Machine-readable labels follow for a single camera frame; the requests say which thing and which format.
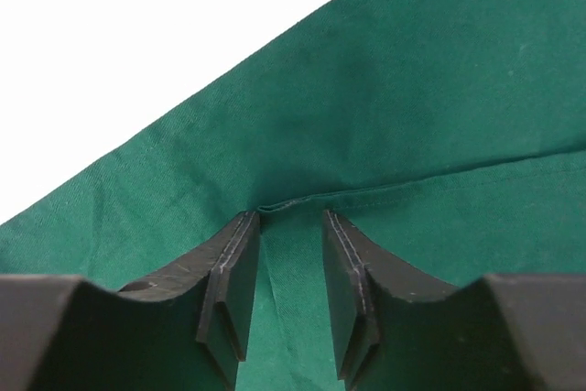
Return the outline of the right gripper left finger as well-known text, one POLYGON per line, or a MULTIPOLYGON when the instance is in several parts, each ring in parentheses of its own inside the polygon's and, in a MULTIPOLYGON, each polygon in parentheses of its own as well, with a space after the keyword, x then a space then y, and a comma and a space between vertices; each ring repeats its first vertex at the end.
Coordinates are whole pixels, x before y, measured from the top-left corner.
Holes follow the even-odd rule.
POLYGON ((4 390, 232 390, 246 357, 260 218, 119 290, 74 275, 1 278, 4 390))

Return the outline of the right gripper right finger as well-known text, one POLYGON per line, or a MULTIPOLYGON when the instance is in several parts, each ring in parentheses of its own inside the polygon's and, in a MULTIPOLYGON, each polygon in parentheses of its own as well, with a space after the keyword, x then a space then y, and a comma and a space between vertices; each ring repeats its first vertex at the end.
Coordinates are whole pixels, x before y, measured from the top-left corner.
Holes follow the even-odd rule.
POLYGON ((322 217, 339 379, 348 390, 582 390, 585 277, 489 274, 459 288, 322 217))

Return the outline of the green surgical drape cloth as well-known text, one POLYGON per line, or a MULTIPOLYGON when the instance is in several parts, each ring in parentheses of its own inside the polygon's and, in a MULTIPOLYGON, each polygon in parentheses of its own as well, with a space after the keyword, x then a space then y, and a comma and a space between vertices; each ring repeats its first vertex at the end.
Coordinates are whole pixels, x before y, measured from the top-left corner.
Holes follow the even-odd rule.
POLYGON ((321 214, 457 285, 585 268, 585 0, 332 0, 1 228, 119 288, 264 223, 241 390, 339 390, 321 214))

